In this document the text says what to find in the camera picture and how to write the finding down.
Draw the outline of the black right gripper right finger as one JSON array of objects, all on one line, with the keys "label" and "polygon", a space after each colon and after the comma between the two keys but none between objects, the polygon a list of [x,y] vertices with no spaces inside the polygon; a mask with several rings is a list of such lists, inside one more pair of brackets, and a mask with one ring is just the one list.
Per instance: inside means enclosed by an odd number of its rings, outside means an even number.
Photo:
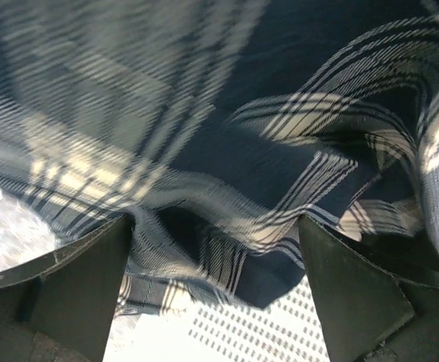
[{"label": "black right gripper right finger", "polygon": [[439,361],[439,254],[425,233],[361,243],[304,216],[299,241],[332,361]]}]

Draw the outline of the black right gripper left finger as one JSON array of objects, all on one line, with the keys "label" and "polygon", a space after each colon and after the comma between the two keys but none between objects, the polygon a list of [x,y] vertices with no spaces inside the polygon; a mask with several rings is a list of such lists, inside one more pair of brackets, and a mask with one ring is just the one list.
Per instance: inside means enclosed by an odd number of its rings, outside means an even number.
[{"label": "black right gripper left finger", "polygon": [[0,361],[101,361],[132,239],[119,217],[0,272]]}]

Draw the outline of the navy plaid skirt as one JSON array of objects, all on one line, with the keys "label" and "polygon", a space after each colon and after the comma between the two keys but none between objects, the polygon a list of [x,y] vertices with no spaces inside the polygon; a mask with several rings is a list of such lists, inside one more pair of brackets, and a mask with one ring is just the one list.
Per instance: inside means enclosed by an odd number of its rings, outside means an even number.
[{"label": "navy plaid skirt", "polygon": [[265,308],[301,216],[439,252],[439,1],[0,1],[0,188],[134,218],[119,314]]}]

